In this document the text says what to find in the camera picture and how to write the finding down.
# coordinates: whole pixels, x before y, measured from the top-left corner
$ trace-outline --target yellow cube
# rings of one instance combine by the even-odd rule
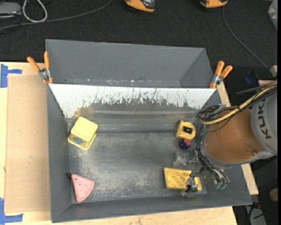
[[[96,123],[79,117],[71,130],[68,141],[83,150],[87,150],[95,139],[97,128]]]

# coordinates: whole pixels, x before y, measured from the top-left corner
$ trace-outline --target blue ball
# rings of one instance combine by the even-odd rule
[[[190,147],[191,147],[191,141],[189,139],[181,138],[179,140],[179,148],[181,148],[183,150],[187,150]]]

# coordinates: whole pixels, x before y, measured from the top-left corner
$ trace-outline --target yellow cable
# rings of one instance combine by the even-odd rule
[[[271,83],[268,87],[266,87],[264,90],[262,90],[261,92],[259,92],[257,95],[252,96],[250,99],[248,99],[247,101],[245,101],[244,103],[242,103],[239,107],[237,107],[236,109],[234,109],[233,111],[231,111],[230,113],[219,117],[217,119],[214,119],[212,121],[201,121],[203,124],[205,125],[212,125],[218,122],[221,122],[231,116],[233,116],[235,113],[237,113],[238,111],[240,111],[241,109],[243,109],[244,107],[246,107],[248,104],[250,104],[250,102],[252,102],[253,100],[256,100],[257,98],[259,98],[260,96],[262,96],[263,94],[265,94],[267,91],[269,91],[270,89],[272,89],[272,87],[277,86],[277,81],[275,81],[274,83]]]

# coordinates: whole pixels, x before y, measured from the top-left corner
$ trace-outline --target gray bin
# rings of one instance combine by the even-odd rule
[[[224,190],[205,184],[205,194],[185,198],[165,186],[163,168],[172,167],[182,152],[175,137],[179,121],[196,123],[202,106],[221,103],[218,91],[208,88],[213,73],[204,48],[48,39],[46,50],[54,79],[47,87],[52,222],[252,203],[240,165],[226,171],[231,183]],[[182,106],[155,95],[142,104],[139,97],[128,104],[89,102],[83,113],[68,116],[65,107],[79,107],[77,88],[86,86],[168,90],[177,92],[177,101],[186,90],[200,95]],[[208,100],[194,105],[201,94]],[[67,141],[79,115],[98,124],[88,150]],[[76,202],[67,173],[95,181],[83,202]]]

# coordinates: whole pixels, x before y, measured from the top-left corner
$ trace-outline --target black cable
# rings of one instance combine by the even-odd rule
[[[267,67],[267,65],[259,57],[257,57],[257,55],[255,53],[253,53],[230,29],[230,27],[228,26],[228,24],[226,22],[225,16],[224,16],[224,8],[225,8],[225,6],[223,6],[223,9],[222,9],[222,17],[223,17],[226,27],[228,28],[228,30],[230,31],[232,36],[266,68],[266,70],[271,74],[271,76],[273,76],[271,70]]]
[[[64,21],[64,20],[68,20],[68,19],[73,19],[73,18],[77,18],[77,17],[81,17],[81,16],[84,16],[84,15],[88,15],[88,14],[91,14],[91,13],[94,13],[94,12],[97,12],[103,8],[105,8],[106,6],[108,6],[113,0],[109,0],[105,5],[97,8],[97,9],[94,9],[92,11],[89,11],[89,12],[86,12],[86,13],[82,13],[82,14],[79,14],[79,15],[74,15],[74,16],[71,16],[71,17],[65,17],[65,18],[58,18],[58,19],[52,19],[52,20],[45,20],[45,21],[42,21],[42,22],[24,22],[24,23],[20,23],[20,24],[14,24],[14,25],[10,25],[10,26],[6,26],[6,27],[3,27],[3,28],[0,28],[0,31],[4,30],[4,29],[9,29],[9,28],[12,28],[12,27],[22,27],[22,26],[26,26],[26,25],[32,25],[32,24],[40,24],[40,23],[50,23],[50,22],[58,22],[58,21]]]

